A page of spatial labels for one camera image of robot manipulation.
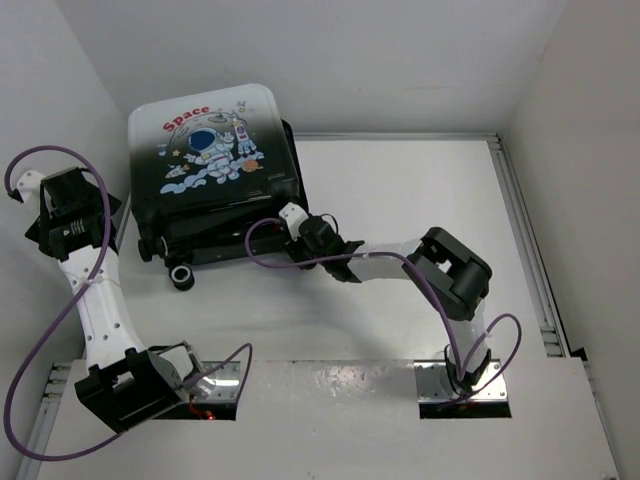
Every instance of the astronaut cartoon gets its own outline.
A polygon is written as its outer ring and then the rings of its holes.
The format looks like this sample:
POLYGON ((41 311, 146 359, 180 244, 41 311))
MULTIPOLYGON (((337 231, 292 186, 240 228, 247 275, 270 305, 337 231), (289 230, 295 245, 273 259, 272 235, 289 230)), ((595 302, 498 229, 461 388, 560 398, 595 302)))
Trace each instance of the astronaut cartoon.
POLYGON ((194 130, 189 135, 189 146, 199 152, 200 155, 187 153, 184 158, 196 165, 206 165, 209 176, 214 177, 218 184, 240 177, 238 169, 233 161, 233 149, 235 139, 229 132, 224 135, 209 127, 194 130))
POLYGON ((258 147, 249 137, 245 123, 238 118, 236 112, 232 113, 231 125, 233 125, 233 131, 238 139, 238 154, 240 157, 250 158, 252 160, 263 159, 264 154, 258 151, 258 147))

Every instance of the metal base plate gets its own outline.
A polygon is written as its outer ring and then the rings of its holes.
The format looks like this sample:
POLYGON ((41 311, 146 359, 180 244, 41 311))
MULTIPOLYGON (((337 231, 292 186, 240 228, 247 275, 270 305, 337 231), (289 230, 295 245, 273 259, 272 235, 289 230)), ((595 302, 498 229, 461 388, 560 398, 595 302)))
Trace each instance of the metal base plate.
POLYGON ((460 395, 451 386, 445 362, 414 362, 420 418, 511 417, 504 377, 500 375, 485 387, 499 369, 499 361, 489 362, 475 386, 475 390, 482 390, 468 400, 457 402, 460 395))

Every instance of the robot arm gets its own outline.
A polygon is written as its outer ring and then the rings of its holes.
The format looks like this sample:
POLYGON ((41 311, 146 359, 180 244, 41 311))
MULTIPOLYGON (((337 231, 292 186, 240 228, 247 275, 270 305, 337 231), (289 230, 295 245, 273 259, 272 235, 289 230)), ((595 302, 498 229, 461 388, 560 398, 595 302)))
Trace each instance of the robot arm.
POLYGON ((322 217, 309 215, 293 203, 280 211, 280 220, 290 236, 285 249, 296 262, 354 255, 347 260, 322 263, 338 281, 411 280, 429 298, 428 292, 424 291, 426 280, 443 307, 441 314, 449 320, 452 343, 457 346, 460 361, 466 359, 467 362, 462 365, 464 377, 458 378, 456 359, 447 356, 449 379, 456 389, 466 393, 473 390, 491 360, 491 350, 484 341, 478 340, 485 331, 481 302, 489 293, 492 275, 489 265, 442 228, 431 228, 420 239, 374 245, 364 241, 345 242, 322 217), (415 268, 408 268, 397 258, 376 255, 376 252, 400 254, 415 268), (476 350, 467 358, 476 343, 476 350))
MULTIPOLYGON (((192 392, 183 387, 184 380, 201 373, 202 367, 184 342, 157 354, 138 338, 120 289, 115 229, 98 275, 87 279, 104 235, 98 189, 78 168, 46 178, 26 172, 18 185, 16 199, 40 199, 40 216, 27 238, 58 260, 74 295, 86 288, 77 303, 88 370, 75 384, 80 402, 121 433, 187 401, 192 392)), ((120 202, 109 200, 113 214, 120 202)))

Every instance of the white table surface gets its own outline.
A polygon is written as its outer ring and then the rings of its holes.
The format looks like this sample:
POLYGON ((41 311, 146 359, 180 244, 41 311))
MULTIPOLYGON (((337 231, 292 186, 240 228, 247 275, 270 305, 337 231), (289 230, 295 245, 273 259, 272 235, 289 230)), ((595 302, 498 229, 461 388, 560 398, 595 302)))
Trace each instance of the white table surface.
MULTIPOLYGON (((335 282, 321 269, 278 272, 247 260, 196 269, 177 292, 157 259, 138 257, 130 219, 121 282, 142 341, 186 339, 206 360, 256 347, 235 422, 151 421, 39 480, 594 479, 615 466, 577 359, 549 359, 485 142, 298 143, 313 212, 349 239, 393 242, 442 226, 492 267, 486 317, 523 323, 506 373, 513 418, 419 420, 410 360, 438 357, 435 312, 405 281, 335 282), (295 362, 292 360, 313 360, 295 362)), ((286 261, 284 257, 272 260, 286 261)), ((504 358, 505 324, 490 339, 504 358)), ((86 448, 109 429, 78 402, 74 363, 47 453, 86 448)))

